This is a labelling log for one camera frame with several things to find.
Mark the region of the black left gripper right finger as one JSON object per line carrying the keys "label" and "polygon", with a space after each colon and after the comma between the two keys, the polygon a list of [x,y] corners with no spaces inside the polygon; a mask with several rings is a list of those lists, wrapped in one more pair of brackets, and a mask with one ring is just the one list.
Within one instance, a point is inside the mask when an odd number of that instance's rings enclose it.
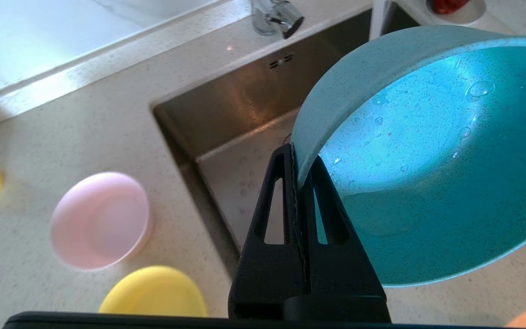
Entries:
{"label": "black left gripper right finger", "polygon": [[300,196],[308,287],[299,320],[390,323],[384,289],[321,158]]}

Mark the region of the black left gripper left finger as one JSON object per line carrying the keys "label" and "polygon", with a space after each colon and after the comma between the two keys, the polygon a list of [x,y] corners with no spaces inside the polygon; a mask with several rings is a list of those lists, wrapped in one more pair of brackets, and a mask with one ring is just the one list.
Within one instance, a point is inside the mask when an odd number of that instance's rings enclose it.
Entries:
{"label": "black left gripper left finger", "polygon": [[[265,242],[275,183],[283,181],[282,245]],[[303,295],[306,256],[294,172],[292,146],[273,151],[251,219],[238,269],[228,294],[231,319],[282,319],[284,302]]]}

